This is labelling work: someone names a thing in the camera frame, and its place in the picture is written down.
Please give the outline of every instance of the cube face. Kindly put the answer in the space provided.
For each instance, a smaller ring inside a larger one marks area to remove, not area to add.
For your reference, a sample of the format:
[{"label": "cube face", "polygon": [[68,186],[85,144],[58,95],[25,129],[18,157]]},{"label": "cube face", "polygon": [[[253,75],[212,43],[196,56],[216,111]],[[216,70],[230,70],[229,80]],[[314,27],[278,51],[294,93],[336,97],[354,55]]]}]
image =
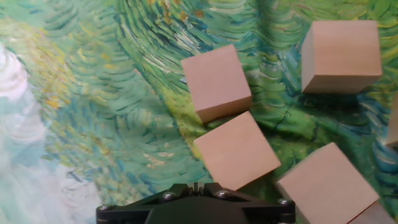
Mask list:
[{"label": "cube face", "polygon": [[186,58],[181,64],[195,110],[204,123],[250,108],[250,88],[234,45]]},{"label": "cube face", "polygon": [[302,46],[304,93],[358,93],[381,75],[376,21],[313,22]]},{"label": "cube face", "polygon": [[318,149],[277,183],[305,223],[348,223],[379,196],[335,143]]},{"label": "cube face", "polygon": [[392,99],[386,146],[398,147],[398,94]]},{"label": "cube face", "polygon": [[349,224],[396,224],[380,203],[376,202]]},{"label": "cube face", "polygon": [[250,112],[194,141],[215,182],[237,190],[280,166]]}]

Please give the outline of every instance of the fabric surface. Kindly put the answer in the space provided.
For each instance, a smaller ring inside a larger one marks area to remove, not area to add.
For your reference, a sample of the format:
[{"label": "fabric surface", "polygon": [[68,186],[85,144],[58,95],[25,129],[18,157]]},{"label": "fabric surface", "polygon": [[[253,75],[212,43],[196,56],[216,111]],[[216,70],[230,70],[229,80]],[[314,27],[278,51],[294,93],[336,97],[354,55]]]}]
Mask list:
[{"label": "fabric surface", "polygon": [[[203,126],[180,61],[234,44],[251,113],[282,166],[335,142],[398,214],[398,153],[383,146],[398,79],[395,0],[0,1],[0,223],[94,223],[174,183],[212,181],[192,146]],[[383,76],[358,95],[301,94],[315,20],[373,19]]]}]

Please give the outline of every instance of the wooden block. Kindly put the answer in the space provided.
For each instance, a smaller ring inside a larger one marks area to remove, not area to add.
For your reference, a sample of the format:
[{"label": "wooden block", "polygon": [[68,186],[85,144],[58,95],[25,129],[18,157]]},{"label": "wooden block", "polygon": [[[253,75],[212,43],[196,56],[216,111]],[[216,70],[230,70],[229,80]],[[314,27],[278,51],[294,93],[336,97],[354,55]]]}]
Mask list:
[{"label": "wooden block", "polygon": [[181,61],[202,122],[249,110],[251,92],[234,45]]},{"label": "wooden block", "polygon": [[303,93],[359,93],[382,75],[377,21],[314,21],[301,54]]},{"label": "wooden block", "polygon": [[311,224],[346,224],[379,198],[335,143],[299,162],[277,187]]},{"label": "wooden block", "polygon": [[349,224],[396,224],[379,202],[374,203]]},{"label": "wooden block", "polygon": [[398,147],[398,94],[392,99],[386,146]]},{"label": "wooden block", "polygon": [[250,112],[217,127],[194,143],[215,182],[231,190],[280,166]]}]

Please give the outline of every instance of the bolt head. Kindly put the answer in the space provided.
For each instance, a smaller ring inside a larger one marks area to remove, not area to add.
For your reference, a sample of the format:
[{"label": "bolt head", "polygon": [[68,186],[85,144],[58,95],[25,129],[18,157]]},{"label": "bolt head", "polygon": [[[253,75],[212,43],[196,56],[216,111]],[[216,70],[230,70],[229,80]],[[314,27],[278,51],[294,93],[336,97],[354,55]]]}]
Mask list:
[{"label": "bolt head", "polygon": [[216,192],[216,196],[219,198],[226,198],[229,195],[231,195],[231,192],[227,191],[227,190],[219,190]]},{"label": "bolt head", "polygon": [[112,209],[113,207],[114,207],[114,205],[100,205],[98,207],[98,209],[100,209],[101,211],[107,211],[107,210]]},{"label": "bolt head", "polygon": [[164,192],[164,194],[163,194],[163,198],[166,200],[173,199],[173,198],[175,198],[175,196],[176,195],[174,192]]},{"label": "bolt head", "polygon": [[289,199],[284,199],[284,198],[278,199],[278,203],[280,203],[281,205],[286,205],[290,202],[291,202],[291,200],[289,200]]}]

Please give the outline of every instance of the white swirl pattern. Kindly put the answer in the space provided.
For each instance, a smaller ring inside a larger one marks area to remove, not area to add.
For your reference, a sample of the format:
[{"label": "white swirl pattern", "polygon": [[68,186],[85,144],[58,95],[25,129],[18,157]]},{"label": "white swirl pattern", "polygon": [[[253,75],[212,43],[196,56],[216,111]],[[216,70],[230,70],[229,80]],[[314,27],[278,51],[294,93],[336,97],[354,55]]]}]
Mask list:
[{"label": "white swirl pattern", "polygon": [[43,161],[47,128],[17,57],[0,45],[0,223],[94,223],[95,185]]}]

